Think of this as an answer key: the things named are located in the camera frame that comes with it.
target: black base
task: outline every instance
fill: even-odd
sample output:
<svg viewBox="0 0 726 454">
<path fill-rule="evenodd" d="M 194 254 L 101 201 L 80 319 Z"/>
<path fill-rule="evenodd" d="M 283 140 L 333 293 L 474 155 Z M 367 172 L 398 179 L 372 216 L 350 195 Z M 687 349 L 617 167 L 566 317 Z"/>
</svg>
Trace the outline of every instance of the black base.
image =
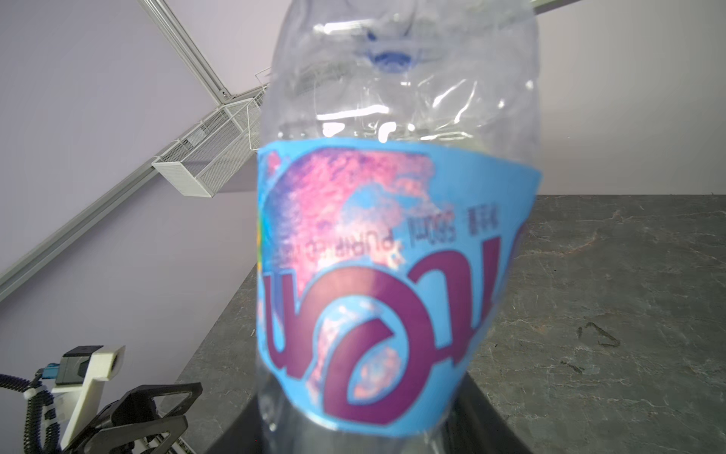
<svg viewBox="0 0 726 454">
<path fill-rule="evenodd" d="M 448 453 L 531 454 L 500 418 L 469 374 L 462 381 L 444 431 Z M 207 451 L 207 454 L 237 453 L 264 453 L 257 396 Z"/>
</svg>

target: wire mesh basket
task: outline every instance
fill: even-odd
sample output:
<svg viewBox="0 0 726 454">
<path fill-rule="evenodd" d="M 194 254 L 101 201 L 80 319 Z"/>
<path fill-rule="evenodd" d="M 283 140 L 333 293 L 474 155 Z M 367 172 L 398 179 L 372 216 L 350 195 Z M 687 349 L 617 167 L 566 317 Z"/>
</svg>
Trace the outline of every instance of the wire mesh basket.
<svg viewBox="0 0 726 454">
<path fill-rule="evenodd" d="M 263 95 L 212 112 L 159 155 L 154 168 L 182 195 L 213 197 L 260 148 Z"/>
</svg>

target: blue connector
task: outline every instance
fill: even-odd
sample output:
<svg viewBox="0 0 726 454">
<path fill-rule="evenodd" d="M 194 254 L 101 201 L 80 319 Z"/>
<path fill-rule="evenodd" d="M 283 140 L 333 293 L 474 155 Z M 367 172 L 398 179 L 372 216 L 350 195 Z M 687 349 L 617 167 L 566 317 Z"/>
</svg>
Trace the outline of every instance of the blue connector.
<svg viewBox="0 0 726 454">
<path fill-rule="evenodd" d="M 57 362 L 51 362 L 43 369 L 43 379 L 55 380 L 58 377 L 58 367 L 60 364 Z"/>
</svg>

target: gray stone countertop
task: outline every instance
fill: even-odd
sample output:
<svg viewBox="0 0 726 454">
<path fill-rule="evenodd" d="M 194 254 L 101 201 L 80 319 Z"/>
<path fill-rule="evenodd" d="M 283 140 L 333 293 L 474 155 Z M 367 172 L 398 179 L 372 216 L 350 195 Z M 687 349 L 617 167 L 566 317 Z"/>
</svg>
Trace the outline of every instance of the gray stone countertop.
<svg viewBox="0 0 726 454">
<path fill-rule="evenodd" d="M 535 453 L 726 453 L 726 197 L 538 199 L 469 371 Z M 254 270 L 179 377 L 199 453 L 255 389 Z"/>
</svg>

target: purple lettering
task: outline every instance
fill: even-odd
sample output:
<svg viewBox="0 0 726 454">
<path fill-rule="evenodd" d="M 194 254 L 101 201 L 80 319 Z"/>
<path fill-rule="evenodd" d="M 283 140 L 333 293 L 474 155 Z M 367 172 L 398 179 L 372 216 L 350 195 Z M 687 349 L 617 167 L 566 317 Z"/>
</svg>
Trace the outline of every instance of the purple lettering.
<svg viewBox="0 0 726 454">
<path fill-rule="evenodd" d="M 355 256 L 361 256 L 366 253 L 366 248 L 363 245 L 363 234 L 359 234 L 359 240 L 356 241 L 354 236 L 351 236 L 351 252 Z"/>
<path fill-rule="evenodd" d="M 345 257 L 348 255 L 348 243 L 338 238 L 338 244 L 335 246 L 335 256 Z"/>
<path fill-rule="evenodd" d="M 375 250 L 378 251 L 378 234 L 372 230 L 370 230 L 366 234 L 366 243 L 368 243 L 368 249 L 373 249 L 373 244 L 375 244 Z"/>
<path fill-rule="evenodd" d="M 447 220 L 444 217 L 437 219 L 437 222 L 448 224 Z M 518 236 L 525 229 L 522 226 Z M 369 236 L 370 233 L 367 236 L 361 234 L 361 240 L 354 242 L 353 246 L 346 244 L 346 252 L 350 248 L 354 253 L 359 252 L 355 248 L 364 248 L 363 242 Z M 391 230 L 380 244 L 384 248 L 393 247 Z M 335 247 L 336 254 L 342 252 L 342 245 L 343 241 Z M 310 242 L 306 247 L 319 252 L 316 243 Z M 286 369 L 285 373 L 289 377 L 303 378 L 313 360 L 316 345 L 314 332 L 325 308 L 335 300 L 351 295 L 369 296 L 380 301 L 396 313 L 409 341 L 408 362 L 401 380 L 393 390 L 376 402 L 367 405 L 353 405 L 348 402 L 348 385 L 358 362 L 371 348 L 393 335 L 383 321 L 368 320 L 351 329 L 331 353 L 323 389 L 323 410 L 347 421 L 390 423 L 403 415 L 418 398 L 428 381 L 433 364 L 451 357 L 456 365 L 464 359 L 474 334 L 493 307 L 500 249 L 499 237 L 481 244 L 484 294 L 481 315 L 476 323 L 473 322 L 471 268 L 463 254 L 458 251 L 439 251 L 424 257 L 409 271 L 407 277 L 414 284 L 420 282 L 426 273 L 434 270 L 442 272 L 446 278 L 452 343 L 441 349 L 435 346 L 433 325 L 421 300 L 408 285 L 386 272 L 368 267 L 333 269 L 309 288 L 300 304 L 299 312 L 295 310 L 297 288 L 294 271 L 275 276 L 264 275 L 265 328 L 270 359 L 278 369 Z M 285 333 L 285 347 L 282 351 L 278 351 L 274 345 L 273 307 L 282 312 Z"/>
<path fill-rule="evenodd" d="M 310 262 L 314 262 L 317 259 L 317 247 L 315 246 L 315 242 L 310 240 L 305 244 L 305 249 L 307 249 L 307 257 Z"/>
</svg>

